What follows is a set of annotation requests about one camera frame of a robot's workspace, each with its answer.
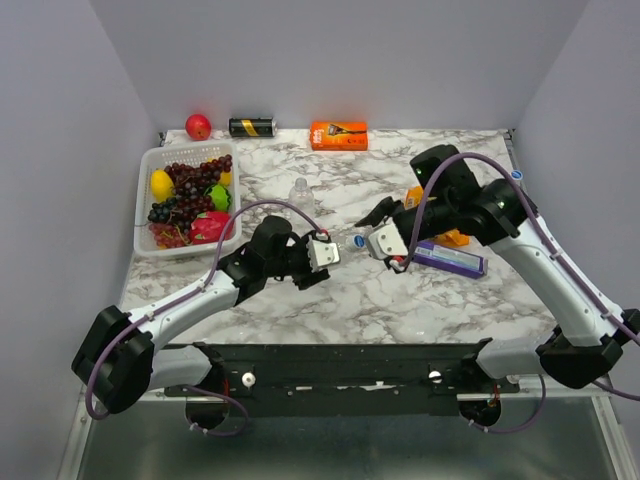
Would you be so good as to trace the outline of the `clear bottle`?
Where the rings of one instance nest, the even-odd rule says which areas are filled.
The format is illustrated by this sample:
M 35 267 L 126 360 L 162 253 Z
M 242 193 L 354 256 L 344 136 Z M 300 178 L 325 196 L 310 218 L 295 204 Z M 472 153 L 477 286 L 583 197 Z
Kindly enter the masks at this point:
M 511 184 L 512 186 L 516 186 L 519 190 L 522 190 L 522 189 L 523 189 L 523 184 L 522 184 L 522 180 L 523 180 L 523 179 L 522 179 L 521 181 L 516 181 L 516 180 L 514 180 L 514 179 L 511 177 L 511 172 L 509 173 L 509 182 L 510 182 L 510 184 Z
M 356 234 L 344 235 L 344 236 L 341 236 L 337 240 L 339 251 L 340 251 L 341 255 L 348 256 L 348 255 L 355 254 L 355 253 L 362 252 L 362 251 L 366 250 L 366 243 L 365 243 L 365 247 L 363 249 L 359 250 L 359 251 L 353 251 L 347 246 L 347 241 L 348 241 L 349 237 L 353 236 L 353 235 L 356 235 Z
M 297 207 L 310 218 L 315 217 L 314 193 L 305 178 L 299 177 L 294 181 L 289 191 L 288 203 Z

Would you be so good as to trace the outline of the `blue cap table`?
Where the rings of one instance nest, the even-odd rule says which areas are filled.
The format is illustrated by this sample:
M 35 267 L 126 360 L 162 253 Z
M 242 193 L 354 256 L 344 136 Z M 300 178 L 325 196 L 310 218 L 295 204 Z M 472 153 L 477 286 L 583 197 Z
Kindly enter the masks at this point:
M 365 240 L 362 235 L 356 234 L 350 236 L 347 241 L 347 246 L 353 251 L 359 251 L 365 247 Z

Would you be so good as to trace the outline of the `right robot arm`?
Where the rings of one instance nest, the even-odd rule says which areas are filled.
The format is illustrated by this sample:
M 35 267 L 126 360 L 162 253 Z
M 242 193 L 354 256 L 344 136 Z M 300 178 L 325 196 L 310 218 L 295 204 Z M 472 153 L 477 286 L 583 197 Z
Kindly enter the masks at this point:
M 410 209 L 386 197 L 358 221 L 372 230 L 370 255 L 402 273 L 419 242 L 457 229 L 506 261 L 556 321 L 540 337 L 482 341 L 459 370 L 467 389 L 480 392 L 509 375 L 547 375 L 581 389 L 612 370 L 627 342 L 639 340 L 638 310 L 622 309 L 594 286 L 499 163 L 438 145 L 410 165 L 423 197 Z

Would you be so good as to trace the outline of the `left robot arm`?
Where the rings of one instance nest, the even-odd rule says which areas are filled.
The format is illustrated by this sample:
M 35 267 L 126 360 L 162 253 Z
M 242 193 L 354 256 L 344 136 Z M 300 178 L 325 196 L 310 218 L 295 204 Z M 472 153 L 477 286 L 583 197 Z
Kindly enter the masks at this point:
M 298 236 L 288 220 L 268 216 L 248 242 L 217 259 L 209 273 L 187 287 L 129 312 L 103 309 L 71 364 L 86 387 L 86 401 L 99 400 L 110 414 L 127 410 L 160 387 L 154 363 L 174 338 L 256 295 L 269 279 L 291 278 L 306 290 L 328 279 L 337 259 L 337 246 L 327 233 Z

